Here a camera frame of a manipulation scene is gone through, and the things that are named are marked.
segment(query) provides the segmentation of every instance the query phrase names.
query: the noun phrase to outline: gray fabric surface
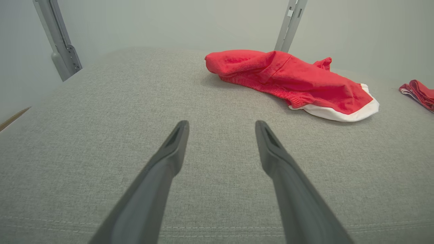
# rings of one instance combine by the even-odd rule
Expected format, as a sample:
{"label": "gray fabric surface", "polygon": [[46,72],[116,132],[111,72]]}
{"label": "gray fabric surface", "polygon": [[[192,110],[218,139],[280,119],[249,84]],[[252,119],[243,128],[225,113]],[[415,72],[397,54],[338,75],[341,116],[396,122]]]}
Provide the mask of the gray fabric surface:
{"label": "gray fabric surface", "polygon": [[112,53],[1,132],[1,242],[87,242],[182,119],[191,132],[160,243],[285,241],[258,119],[357,243],[434,242],[434,115],[398,91],[406,81],[334,70],[380,103],[372,117],[342,123],[220,81],[206,54]]}

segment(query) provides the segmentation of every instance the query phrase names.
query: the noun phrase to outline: upholstered surface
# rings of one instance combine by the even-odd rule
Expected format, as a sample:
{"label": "upholstered surface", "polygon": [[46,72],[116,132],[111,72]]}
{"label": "upholstered surface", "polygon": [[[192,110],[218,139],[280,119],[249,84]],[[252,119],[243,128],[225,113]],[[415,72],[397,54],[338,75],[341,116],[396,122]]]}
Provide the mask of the upholstered surface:
{"label": "upholstered surface", "polygon": [[398,91],[408,81],[332,69],[367,84],[380,103],[372,117],[342,123],[219,80],[207,71],[206,54],[111,53],[2,131],[1,242],[87,242],[182,119],[190,136],[160,243],[285,241],[273,184],[260,166],[258,119],[354,241],[434,242],[434,115]]}

